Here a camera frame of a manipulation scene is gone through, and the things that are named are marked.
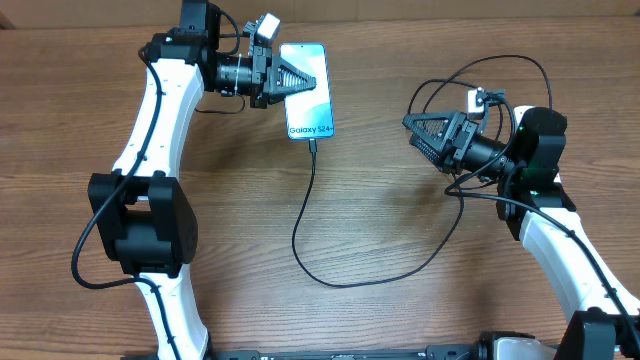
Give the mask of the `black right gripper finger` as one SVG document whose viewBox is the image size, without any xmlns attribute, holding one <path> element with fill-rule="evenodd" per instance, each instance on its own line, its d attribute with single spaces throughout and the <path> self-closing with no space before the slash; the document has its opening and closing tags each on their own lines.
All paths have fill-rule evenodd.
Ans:
<svg viewBox="0 0 640 360">
<path fill-rule="evenodd" d="M 458 111 L 413 113 L 405 115 L 402 124 L 422 140 L 442 143 L 453 137 L 461 116 L 462 113 Z"/>
<path fill-rule="evenodd" d="M 437 151 L 431 148 L 417 135 L 412 135 L 410 137 L 409 144 L 419 150 L 440 172 L 450 172 L 450 170 L 445 166 L 445 159 L 450 152 L 449 144 L 446 144 L 443 150 Z"/>
</svg>

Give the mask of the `Samsung Galaxy smartphone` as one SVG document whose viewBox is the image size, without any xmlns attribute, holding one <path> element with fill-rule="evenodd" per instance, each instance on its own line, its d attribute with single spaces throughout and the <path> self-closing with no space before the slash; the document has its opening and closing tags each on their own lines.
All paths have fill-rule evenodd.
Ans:
<svg viewBox="0 0 640 360">
<path fill-rule="evenodd" d="M 322 43 L 282 43 L 280 56 L 315 79 L 315 87 L 284 99 L 291 140 L 331 138 L 335 134 L 326 49 Z"/>
</svg>

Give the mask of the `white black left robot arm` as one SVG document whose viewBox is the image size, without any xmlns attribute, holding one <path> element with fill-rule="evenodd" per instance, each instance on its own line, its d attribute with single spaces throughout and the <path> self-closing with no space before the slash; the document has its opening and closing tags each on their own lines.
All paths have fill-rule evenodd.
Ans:
<svg viewBox="0 0 640 360">
<path fill-rule="evenodd" d="M 279 19 L 265 14 L 236 27 L 248 51 L 220 47 L 228 14 L 208 1 L 186 1 L 179 24 L 139 49 L 145 91 L 127 145 L 106 174 L 92 175 L 88 231 L 100 235 L 107 257 L 144 298 L 159 359 L 211 359 L 211 335 L 191 281 L 198 223 L 179 182 L 193 115 L 207 92 L 266 108 L 311 90 L 316 79 L 276 55 Z"/>
</svg>

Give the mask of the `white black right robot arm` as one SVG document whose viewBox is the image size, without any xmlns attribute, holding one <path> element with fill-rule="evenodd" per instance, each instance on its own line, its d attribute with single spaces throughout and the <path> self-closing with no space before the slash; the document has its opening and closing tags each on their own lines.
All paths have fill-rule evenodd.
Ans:
<svg viewBox="0 0 640 360">
<path fill-rule="evenodd" d="M 638 358 L 639 300 L 589 241 L 561 183 L 566 118 L 534 106 L 519 106 L 514 116 L 506 144 L 485 137 L 463 112 L 407 114 L 402 123 L 411 145 L 439 171 L 496 183 L 491 199 L 499 218 L 538 262 L 567 319 L 555 358 Z"/>
</svg>

